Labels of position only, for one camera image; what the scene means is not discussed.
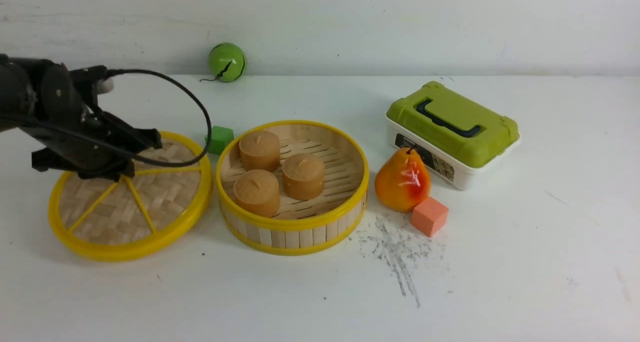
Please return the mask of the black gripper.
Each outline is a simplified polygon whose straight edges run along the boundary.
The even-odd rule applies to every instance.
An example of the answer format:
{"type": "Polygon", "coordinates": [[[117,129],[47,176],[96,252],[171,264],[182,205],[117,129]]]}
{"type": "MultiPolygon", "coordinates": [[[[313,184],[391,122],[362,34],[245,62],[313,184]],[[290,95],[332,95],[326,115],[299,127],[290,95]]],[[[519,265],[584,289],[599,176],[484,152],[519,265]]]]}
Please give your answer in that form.
{"type": "Polygon", "coordinates": [[[49,63],[36,69],[34,117],[43,126],[32,127],[30,135],[43,148],[31,155],[33,169],[119,182],[122,176],[135,176],[135,165],[106,145],[135,155],[163,147],[157,129],[135,128],[99,107],[98,95],[108,90],[108,74],[103,65],[69,70],[64,64],[49,63]]]}

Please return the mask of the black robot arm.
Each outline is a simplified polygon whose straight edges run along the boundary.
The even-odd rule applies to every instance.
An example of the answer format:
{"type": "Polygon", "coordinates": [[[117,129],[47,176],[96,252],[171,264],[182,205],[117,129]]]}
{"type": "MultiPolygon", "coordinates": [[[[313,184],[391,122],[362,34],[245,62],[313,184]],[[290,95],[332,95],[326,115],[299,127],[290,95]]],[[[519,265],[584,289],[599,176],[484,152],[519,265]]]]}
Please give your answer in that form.
{"type": "Polygon", "coordinates": [[[1,130],[19,129],[43,148],[32,168],[77,174],[82,180],[119,181],[135,175],[134,156],[162,147],[155,128],[134,128],[98,104],[110,91],[105,66],[69,70],[39,58],[1,55],[1,130]]]}

